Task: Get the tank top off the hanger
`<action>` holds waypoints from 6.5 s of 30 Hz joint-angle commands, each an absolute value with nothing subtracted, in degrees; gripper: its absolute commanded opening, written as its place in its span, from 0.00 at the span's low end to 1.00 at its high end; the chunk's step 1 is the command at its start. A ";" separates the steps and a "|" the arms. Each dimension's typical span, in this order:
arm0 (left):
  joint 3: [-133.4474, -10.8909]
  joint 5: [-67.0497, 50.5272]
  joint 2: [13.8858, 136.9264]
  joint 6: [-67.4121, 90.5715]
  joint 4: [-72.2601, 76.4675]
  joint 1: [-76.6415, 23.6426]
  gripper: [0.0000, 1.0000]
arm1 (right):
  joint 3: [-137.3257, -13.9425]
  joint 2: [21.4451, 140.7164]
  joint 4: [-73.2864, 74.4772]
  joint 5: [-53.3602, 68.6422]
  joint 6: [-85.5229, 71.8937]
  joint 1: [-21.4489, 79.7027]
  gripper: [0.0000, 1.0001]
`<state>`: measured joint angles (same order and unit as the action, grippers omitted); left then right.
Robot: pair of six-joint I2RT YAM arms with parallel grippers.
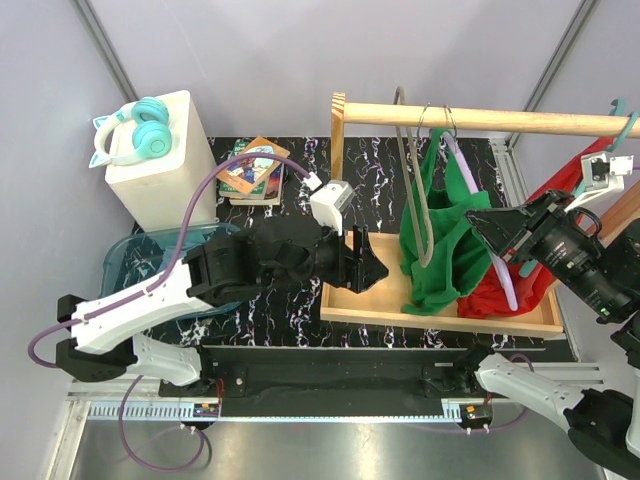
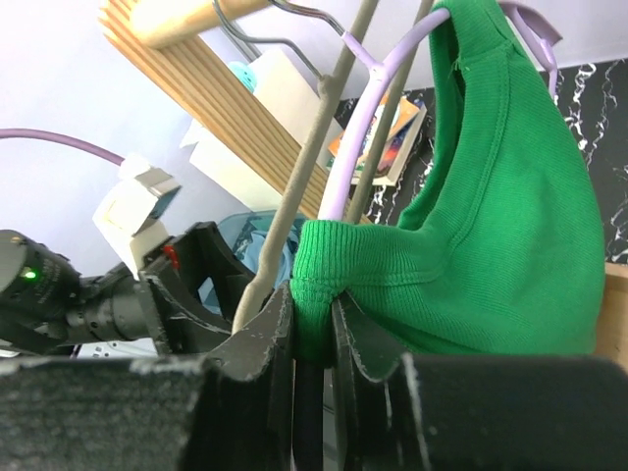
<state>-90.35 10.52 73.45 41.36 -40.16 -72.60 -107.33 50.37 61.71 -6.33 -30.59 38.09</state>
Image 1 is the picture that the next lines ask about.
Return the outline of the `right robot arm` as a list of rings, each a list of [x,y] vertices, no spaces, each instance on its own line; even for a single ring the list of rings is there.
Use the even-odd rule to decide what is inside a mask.
[[[639,222],[609,243],[601,219],[573,196],[549,190],[517,207],[474,209],[466,220],[490,251],[509,263],[535,260],[590,310],[613,325],[610,340],[639,369]],[[484,390],[515,401],[558,426],[587,459],[625,479],[639,476],[639,394],[564,386],[485,345],[454,364],[466,396]]]

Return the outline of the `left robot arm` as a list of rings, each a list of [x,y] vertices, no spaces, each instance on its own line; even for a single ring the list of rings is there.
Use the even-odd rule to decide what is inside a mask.
[[[195,348],[145,336],[145,330],[178,317],[206,313],[313,277],[356,294],[386,278],[388,268],[356,226],[348,240],[339,228],[313,217],[271,217],[249,229],[211,237],[177,263],[108,297],[58,302],[73,326],[56,346],[55,365],[91,383],[137,374],[185,387],[196,396],[215,386],[216,372]]]

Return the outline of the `grey hanger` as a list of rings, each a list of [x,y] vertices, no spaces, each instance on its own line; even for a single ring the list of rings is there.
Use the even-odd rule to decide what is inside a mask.
[[[426,268],[434,253],[434,232],[420,173],[417,142],[408,126],[396,125],[395,133],[418,260],[420,266]]]

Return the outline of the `green tank top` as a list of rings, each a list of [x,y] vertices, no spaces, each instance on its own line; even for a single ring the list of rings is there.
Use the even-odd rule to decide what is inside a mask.
[[[433,184],[440,140],[445,133],[444,129],[432,131],[420,166],[434,236],[433,255],[425,267],[419,262],[410,208],[406,206],[402,213],[400,268],[411,280],[410,300],[402,306],[407,314],[438,314],[457,299],[470,295],[491,266],[486,244],[465,218],[468,210],[489,208],[489,194],[469,191],[452,152],[447,153],[443,187]]]

